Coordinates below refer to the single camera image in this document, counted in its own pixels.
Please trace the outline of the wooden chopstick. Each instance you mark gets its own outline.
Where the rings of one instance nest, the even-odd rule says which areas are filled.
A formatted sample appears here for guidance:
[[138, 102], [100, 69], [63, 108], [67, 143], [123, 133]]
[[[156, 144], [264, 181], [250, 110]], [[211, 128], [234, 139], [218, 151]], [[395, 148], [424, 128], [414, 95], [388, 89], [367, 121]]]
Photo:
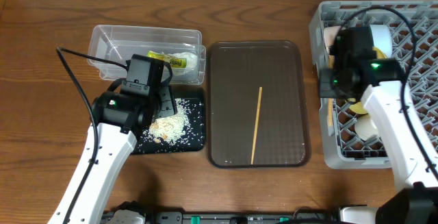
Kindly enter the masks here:
[[260, 115], [260, 109], [261, 109], [261, 100], [262, 100], [262, 94], [263, 94], [263, 87], [259, 87], [258, 97], [257, 97], [257, 109], [256, 109], [256, 116], [255, 116], [255, 126], [254, 126], [254, 132], [253, 132], [253, 143], [252, 143], [252, 151], [251, 151], [251, 159], [250, 164], [254, 164], [255, 159], [255, 150], [257, 146], [257, 134], [258, 134], [258, 127], [259, 127], [259, 115]]
[[333, 126], [333, 99], [329, 99], [327, 103], [327, 125]]

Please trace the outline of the pale green cup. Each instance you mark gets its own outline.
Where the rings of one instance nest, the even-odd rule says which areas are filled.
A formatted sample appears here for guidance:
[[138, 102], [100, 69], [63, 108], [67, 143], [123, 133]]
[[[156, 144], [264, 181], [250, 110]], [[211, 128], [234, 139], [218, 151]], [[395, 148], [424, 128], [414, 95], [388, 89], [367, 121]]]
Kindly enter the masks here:
[[355, 123], [355, 132], [361, 140], [378, 137], [378, 130], [369, 114], [360, 116]]

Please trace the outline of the yellow plate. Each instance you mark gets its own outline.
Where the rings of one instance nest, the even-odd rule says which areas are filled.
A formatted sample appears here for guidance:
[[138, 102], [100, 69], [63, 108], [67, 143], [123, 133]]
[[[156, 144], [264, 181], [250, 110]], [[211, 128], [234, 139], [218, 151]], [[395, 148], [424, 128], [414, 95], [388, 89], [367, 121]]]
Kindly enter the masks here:
[[[381, 51], [378, 47], [373, 47], [373, 50], [376, 52], [378, 59], [384, 59], [387, 57], [387, 55], [383, 51]], [[368, 113], [360, 101], [357, 103], [352, 103], [352, 101], [350, 101], [349, 109], [356, 114]]]

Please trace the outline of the pink bowl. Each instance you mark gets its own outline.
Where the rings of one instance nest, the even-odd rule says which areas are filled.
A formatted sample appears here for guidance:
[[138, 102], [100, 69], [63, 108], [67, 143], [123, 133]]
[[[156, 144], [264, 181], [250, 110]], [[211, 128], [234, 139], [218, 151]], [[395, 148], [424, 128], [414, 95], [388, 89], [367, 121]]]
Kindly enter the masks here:
[[330, 48], [334, 43], [339, 28], [340, 26], [332, 26], [332, 27], [325, 27], [323, 30], [324, 46], [328, 54], [330, 54]]

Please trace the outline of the pile of rice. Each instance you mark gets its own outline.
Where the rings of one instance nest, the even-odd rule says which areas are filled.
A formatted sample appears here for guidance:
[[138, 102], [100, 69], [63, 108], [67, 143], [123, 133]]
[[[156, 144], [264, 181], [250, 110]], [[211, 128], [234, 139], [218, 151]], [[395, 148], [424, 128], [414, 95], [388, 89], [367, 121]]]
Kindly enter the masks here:
[[198, 98], [177, 98], [177, 114], [157, 119], [143, 131], [143, 143], [182, 148], [183, 145], [204, 145], [205, 128], [202, 101]]

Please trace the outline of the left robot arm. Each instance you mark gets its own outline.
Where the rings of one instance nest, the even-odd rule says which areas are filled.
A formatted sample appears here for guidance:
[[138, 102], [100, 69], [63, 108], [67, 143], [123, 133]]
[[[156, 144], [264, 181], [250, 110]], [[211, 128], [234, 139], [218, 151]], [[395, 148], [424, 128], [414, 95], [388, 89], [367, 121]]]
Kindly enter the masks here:
[[99, 223], [118, 174], [143, 131], [177, 112], [170, 86], [145, 93], [143, 86], [124, 79], [114, 81], [89, 108], [85, 147], [50, 223]]

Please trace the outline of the green snack wrapper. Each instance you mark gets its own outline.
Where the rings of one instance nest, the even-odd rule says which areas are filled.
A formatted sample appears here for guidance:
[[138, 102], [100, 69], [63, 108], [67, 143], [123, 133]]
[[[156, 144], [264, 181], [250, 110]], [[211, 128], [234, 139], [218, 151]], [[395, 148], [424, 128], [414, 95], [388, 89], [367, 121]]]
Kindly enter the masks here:
[[187, 60], [185, 58], [178, 58], [173, 55], [157, 53], [154, 51], [149, 51], [147, 53], [147, 56], [150, 58], [155, 58], [157, 60], [165, 61], [169, 63], [172, 68], [185, 69], [187, 66]]

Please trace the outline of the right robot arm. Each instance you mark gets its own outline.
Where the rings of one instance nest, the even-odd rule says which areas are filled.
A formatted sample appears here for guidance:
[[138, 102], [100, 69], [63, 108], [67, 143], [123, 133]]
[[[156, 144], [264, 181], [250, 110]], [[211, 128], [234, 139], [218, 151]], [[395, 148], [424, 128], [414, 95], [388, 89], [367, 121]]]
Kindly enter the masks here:
[[397, 193], [378, 208], [342, 207], [340, 223], [436, 223], [437, 152], [419, 119], [406, 71], [379, 47], [389, 30], [371, 27], [323, 31], [328, 66], [320, 69], [319, 95], [360, 101], [376, 126], [391, 163]]

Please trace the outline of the light blue bowl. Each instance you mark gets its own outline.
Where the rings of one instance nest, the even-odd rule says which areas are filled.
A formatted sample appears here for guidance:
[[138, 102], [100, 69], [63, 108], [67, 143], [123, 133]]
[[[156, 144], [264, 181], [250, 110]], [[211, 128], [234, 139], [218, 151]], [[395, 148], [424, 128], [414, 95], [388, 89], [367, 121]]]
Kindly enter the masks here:
[[388, 58], [392, 55], [391, 33], [386, 25], [371, 25], [372, 39], [374, 46]]

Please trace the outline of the white napkin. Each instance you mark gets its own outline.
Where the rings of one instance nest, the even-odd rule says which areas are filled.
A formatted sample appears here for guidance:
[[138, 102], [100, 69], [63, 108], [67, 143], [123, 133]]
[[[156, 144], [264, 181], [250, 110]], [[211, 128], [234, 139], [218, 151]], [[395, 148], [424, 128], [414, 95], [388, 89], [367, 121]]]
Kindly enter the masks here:
[[174, 66], [172, 68], [173, 73], [176, 76], [188, 74], [196, 70], [198, 64], [198, 56], [196, 54], [191, 52], [183, 52], [183, 53], [173, 53], [172, 56], [178, 59], [185, 60], [185, 67], [177, 68]]

